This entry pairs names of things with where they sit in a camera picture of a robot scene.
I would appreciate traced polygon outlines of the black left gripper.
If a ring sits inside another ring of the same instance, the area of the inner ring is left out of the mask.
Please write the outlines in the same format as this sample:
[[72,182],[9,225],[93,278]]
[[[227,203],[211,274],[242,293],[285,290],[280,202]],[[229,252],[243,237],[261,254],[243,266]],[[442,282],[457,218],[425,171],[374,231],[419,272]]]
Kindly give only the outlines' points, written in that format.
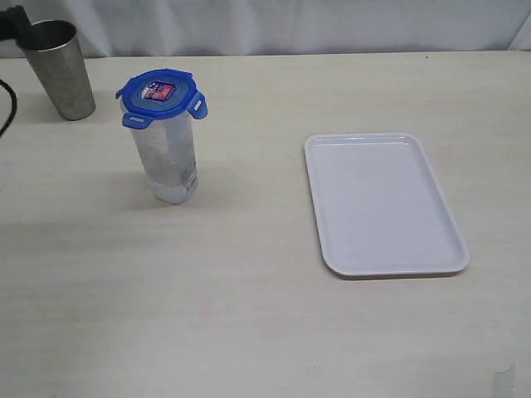
[[25,8],[21,5],[1,11],[0,41],[14,40],[22,46],[34,46],[36,37]]

